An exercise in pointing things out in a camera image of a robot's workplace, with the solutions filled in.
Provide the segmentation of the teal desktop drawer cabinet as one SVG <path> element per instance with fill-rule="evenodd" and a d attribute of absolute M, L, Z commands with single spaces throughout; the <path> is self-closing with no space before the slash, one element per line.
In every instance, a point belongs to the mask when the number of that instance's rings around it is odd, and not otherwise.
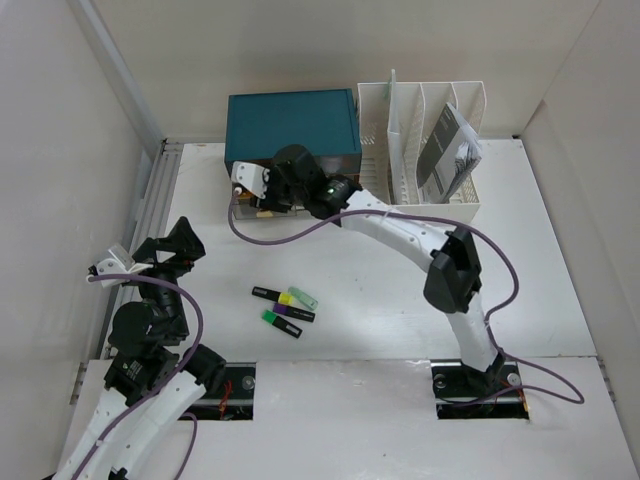
<path fill-rule="evenodd" d="M 301 207 L 327 219 L 358 189 L 362 161 L 349 89 L 236 94 L 229 97 L 224 163 L 278 170 L 304 182 Z"/>

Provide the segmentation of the yellow cap black highlighter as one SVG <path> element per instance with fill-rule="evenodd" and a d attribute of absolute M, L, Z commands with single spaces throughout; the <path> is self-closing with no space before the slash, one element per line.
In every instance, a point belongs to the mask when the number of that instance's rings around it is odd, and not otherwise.
<path fill-rule="evenodd" d="M 251 294 L 255 297 L 270 300 L 282 305 L 290 306 L 294 303 L 294 297 L 287 292 L 280 292 L 261 286 L 254 286 Z"/>

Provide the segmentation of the clear mesh document pouch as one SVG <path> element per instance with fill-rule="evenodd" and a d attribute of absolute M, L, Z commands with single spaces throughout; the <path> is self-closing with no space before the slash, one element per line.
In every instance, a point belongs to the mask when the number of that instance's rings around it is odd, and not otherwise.
<path fill-rule="evenodd" d="M 402 203 L 403 193 L 403 156 L 396 85 L 396 71 L 392 69 L 388 82 L 389 108 L 387 122 L 387 145 L 393 203 L 395 205 L 400 205 Z"/>

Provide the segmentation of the green cap black highlighter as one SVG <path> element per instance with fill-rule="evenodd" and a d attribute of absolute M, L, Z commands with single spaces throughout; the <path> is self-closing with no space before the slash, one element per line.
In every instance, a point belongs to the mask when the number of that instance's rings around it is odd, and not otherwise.
<path fill-rule="evenodd" d="M 274 328 L 286 333 L 287 335 L 299 339 L 303 330 L 293 323 L 285 320 L 283 317 L 279 316 L 273 311 L 264 310 L 261 314 L 261 318 L 272 325 Z"/>

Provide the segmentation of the purple cap black highlighter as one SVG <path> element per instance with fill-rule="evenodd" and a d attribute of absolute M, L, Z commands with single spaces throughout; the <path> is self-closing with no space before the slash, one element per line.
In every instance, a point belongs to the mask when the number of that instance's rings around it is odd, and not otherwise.
<path fill-rule="evenodd" d="M 316 317 L 316 314 L 312 311 L 307 311 L 304 309 L 300 309 L 294 306 L 285 305 L 281 303 L 275 303 L 272 311 L 277 315 L 284 316 L 287 318 L 305 321 L 309 323 L 313 323 Z"/>

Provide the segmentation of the grey Canon setup guide booklet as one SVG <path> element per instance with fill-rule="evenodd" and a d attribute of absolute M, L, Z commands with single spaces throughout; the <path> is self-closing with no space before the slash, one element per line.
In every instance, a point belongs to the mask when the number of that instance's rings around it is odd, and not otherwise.
<path fill-rule="evenodd" d="M 447 102 L 418 157 L 416 183 L 420 201 L 447 203 L 482 156 L 477 132 Z"/>

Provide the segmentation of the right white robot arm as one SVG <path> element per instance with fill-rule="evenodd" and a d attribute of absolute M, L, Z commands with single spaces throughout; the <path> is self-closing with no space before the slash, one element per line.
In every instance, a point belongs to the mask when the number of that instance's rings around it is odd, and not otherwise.
<path fill-rule="evenodd" d="M 493 345 L 481 306 L 481 265 L 469 230 L 442 231 L 402 219 L 353 179 L 327 175 L 302 145 L 279 150 L 268 168 L 240 167 L 237 178 L 261 209 L 300 205 L 313 217 L 361 233 L 414 262 L 426 274 L 423 295 L 444 313 L 460 347 L 465 386 L 485 396 L 498 384 L 504 357 Z"/>

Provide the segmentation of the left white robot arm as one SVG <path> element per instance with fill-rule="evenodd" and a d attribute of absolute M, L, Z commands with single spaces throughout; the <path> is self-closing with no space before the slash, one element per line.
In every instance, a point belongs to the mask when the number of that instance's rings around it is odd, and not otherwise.
<path fill-rule="evenodd" d="M 151 452 L 186 410 L 223 387 L 226 361 L 189 335 L 186 303 L 178 284 L 205 247 L 185 217 L 163 238 L 148 238 L 134 252 L 115 244 L 89 269 L 103 287 L 132 286 L 139 300 L 113 316 L 109 344 L 116 355 L 104 377 L 93 416 L 56 479 L 136 479 Z"/>

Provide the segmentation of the aluminium frame rail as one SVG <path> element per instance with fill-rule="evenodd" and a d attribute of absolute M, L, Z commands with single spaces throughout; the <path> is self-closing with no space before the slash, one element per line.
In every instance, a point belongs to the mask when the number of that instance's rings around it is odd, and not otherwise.
<path fill-rule="evenodd" d="M 93 1 L 68 3 L 85 39 L 142 145 L 123 246 L 139 247 L 165 232 L 183 145 L 162 134 L 142 90 Z"/>

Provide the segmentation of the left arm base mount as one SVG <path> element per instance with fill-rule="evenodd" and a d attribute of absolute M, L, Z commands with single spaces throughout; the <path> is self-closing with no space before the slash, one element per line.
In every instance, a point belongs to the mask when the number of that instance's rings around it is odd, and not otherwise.
<path fill-rule="evenodd" d="M 249 421 L 254 414 L 255 363 L 229 363 L 220 387 L 187 410 L 197 420 Z"/>

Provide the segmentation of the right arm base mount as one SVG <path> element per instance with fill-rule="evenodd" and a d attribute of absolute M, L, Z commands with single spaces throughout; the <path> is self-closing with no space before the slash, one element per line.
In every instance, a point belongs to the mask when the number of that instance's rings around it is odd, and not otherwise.
<path fill-rule="evenodd" d="M 524 392 L 515 389 L 521 382 L 516 362 L 476 374 L 459 360 L 440 360 L 431 363 L 431 374 L 439 420 L 529 419 Z"/>

